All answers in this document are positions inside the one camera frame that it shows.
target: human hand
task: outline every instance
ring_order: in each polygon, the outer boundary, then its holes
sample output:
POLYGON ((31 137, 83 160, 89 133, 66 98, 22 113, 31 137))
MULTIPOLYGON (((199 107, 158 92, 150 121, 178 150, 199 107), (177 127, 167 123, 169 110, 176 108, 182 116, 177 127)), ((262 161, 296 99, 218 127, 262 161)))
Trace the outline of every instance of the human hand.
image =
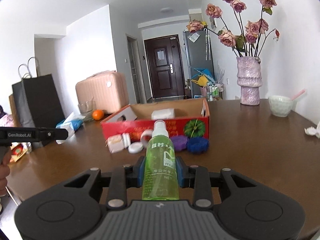
POLYGON ((7 179, 6 177, 10 174, 10 168, 8 164, 10 163, 11 159, 11 150, 9 150, 0 164, 0 196, 4 196, 7 194, 6 186, 7 186, 7 179))

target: doorway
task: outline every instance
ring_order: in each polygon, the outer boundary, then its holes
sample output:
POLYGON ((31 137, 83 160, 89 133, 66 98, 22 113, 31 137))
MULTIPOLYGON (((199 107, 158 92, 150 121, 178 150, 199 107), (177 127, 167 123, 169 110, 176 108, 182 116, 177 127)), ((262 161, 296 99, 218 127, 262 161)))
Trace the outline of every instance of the doorway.
POLYGON ((145 40, 153 98, 184 96, 178 35, 145 40))
POLYGON ((140 82, 139 82, 138 71, 137 71, 137 64, 140 63, 137 61, 139 59, 137 40, 127 36, 127 41, 128 41, 129 62, 130 62, 134 94, 136 97, 137 104, 141 104, 143 102, 142 102, 142 96, 140 93, 140 82))

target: vase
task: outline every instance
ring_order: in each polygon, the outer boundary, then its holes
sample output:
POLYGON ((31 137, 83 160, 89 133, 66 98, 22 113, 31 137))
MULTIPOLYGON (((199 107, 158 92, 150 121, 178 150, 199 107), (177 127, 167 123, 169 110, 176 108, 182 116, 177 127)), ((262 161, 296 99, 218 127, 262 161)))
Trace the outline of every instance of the vase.
POLYGON ((241 87, 240 103, 247 106, 259 105, 259 87, 262 86, 260 59, 258 57, 237 57, 237 67, 237 84, 241 87))

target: bottle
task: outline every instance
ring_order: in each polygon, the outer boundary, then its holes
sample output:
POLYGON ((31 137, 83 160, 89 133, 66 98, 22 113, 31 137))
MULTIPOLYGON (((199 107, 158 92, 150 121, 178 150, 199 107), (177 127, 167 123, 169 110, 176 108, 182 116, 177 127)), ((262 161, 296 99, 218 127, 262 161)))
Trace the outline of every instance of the bottle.
POLYGON ((155 122, 148 143, 142 185, 142 200, 179 200, 173 143, 165 122, 155 122))

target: red cardboard box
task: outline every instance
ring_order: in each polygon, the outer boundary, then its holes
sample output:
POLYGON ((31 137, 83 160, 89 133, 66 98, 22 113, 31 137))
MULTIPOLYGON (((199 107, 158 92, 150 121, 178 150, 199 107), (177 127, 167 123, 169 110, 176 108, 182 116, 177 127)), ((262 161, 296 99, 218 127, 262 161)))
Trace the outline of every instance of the red cardboard box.
POLYGON ((174 119, 164 120, 170 137, 187 135, 209 139, 210 112, 208 102, 203 98, 127 105, 101 121, 103 135, 107 140, 113 135, 129 133, 131 141, 140 141, 144 130, 153 129, 152 112, 167 108, 175 110, 174 119))

